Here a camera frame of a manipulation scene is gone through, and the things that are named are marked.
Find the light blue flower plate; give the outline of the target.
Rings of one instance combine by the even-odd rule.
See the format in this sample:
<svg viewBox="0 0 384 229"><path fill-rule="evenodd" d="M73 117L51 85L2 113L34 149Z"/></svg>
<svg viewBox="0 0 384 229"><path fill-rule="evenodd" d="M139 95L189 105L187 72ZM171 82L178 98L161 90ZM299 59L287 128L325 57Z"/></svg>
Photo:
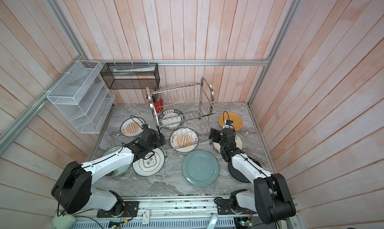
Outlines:
<svg viewBox="0 0 384 229"><path fill-rule="evenodd" d="M117 146L117 147L113 147L109 150L107 150L104 154L103 154L103 157L104 156L111 156L111 155L115 155L117 152L119 152L120 150L122 149L122 146ZM125 175L126 171L129 169L129 167L131 166L131 163L130 164L126 164L122 167L119 167L117 168L116 170L106 174L106 177L111 177L111 178L116 178L116 177L122 177Z"/></svg>

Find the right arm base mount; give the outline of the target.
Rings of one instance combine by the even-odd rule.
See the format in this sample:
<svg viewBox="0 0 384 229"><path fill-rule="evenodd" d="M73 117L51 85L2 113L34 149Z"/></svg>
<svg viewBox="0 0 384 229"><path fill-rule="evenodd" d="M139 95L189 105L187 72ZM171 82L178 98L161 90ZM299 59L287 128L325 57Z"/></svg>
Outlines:
<svg viewBox="0 0 384 229"><path fill-rule="evenodd" d="M231 199L224 199L221 197L215 198L214 203L217 205L217 213L219 215L232 215L232 214L253 214L254 211L237 208L233 206L233 201Z"/></svg>

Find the white green clover plate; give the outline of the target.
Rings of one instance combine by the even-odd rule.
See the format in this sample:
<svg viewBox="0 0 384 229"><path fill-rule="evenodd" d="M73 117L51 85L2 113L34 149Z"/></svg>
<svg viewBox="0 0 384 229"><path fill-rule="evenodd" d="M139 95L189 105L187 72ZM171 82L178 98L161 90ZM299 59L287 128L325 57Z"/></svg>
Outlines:
<svg viewBox="0 0 384 229"><path fill-rule="evenodd" d="M148 177L159 172L165 164L165 155L159 148L153 149L142 159L133 163L134 171L143 177Z"/></svg>

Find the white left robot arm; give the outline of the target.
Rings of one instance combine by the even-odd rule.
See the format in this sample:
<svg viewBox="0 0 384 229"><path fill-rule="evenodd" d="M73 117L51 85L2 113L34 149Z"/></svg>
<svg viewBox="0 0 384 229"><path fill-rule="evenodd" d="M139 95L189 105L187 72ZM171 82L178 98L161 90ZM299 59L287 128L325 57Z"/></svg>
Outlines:
<svg viewBox="0 0 384 229"><path fill-rule="evenodd" d="M67 164L53 186L51 195L58 202L58 208L63 208L67 214L96 209L106 211L112 217L120 217L125 207L122 197L112 190L93 190L92 185L118 168L148 157L165 143L165 136L159 130L145 127L138 138L122 144L113 153L82 164L76 161Z"/></svg>

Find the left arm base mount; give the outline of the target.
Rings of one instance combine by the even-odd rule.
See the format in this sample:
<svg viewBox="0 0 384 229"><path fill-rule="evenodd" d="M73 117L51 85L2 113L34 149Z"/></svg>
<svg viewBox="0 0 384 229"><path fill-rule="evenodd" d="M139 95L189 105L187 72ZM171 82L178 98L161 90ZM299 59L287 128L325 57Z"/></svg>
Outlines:
<svg viewBox="0 0 384 229"><path fill-rule="evenodd" d="M117 204L109 211L98 210L97 218L134 218L138 214L139 204L139 201L117 202Z"/></svg>

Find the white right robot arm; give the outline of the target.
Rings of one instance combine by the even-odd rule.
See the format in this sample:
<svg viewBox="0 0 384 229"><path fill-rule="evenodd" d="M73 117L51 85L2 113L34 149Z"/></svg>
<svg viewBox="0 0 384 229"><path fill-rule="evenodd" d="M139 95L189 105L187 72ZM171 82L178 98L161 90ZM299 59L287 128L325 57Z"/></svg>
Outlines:
<svg viewBox="0 0 384 229"><path fill-rule="evenodd" d="M211 129L209 139L220 145L222 158L228 163L231 176L253 185L252 191L242 189L231 193L229 204L233 212L256 212L266 225L296 215L296 207L284 176L264 170L238 148L235 129Z"/></svg>

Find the stainless steel dish rack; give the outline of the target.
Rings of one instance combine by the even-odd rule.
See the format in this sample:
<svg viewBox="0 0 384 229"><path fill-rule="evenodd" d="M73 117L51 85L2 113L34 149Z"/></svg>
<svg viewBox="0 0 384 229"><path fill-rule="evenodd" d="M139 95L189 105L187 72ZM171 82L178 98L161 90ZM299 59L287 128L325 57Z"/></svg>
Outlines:
<svg viewBox="0 0 384 229"><path fill-rule="evenodd" d="M184 123L179 128L169 130L159 125L160 114L157 114L155 111L152 99L153 93L161 93L164 101L164 110L177 109L183 112ZM211 130L210 116L216 113L214 107L215 93L212 85L205 77L201 77L197 83L173 88L156 90L146 88L146 97L152 110L156 129L165 136L166 144L162 146L162 150L165 153L176 151L171 147L170 137L175 130L180 128L190 128L194 130L199 137L198 144L212 141L209 139Z"/></svg>

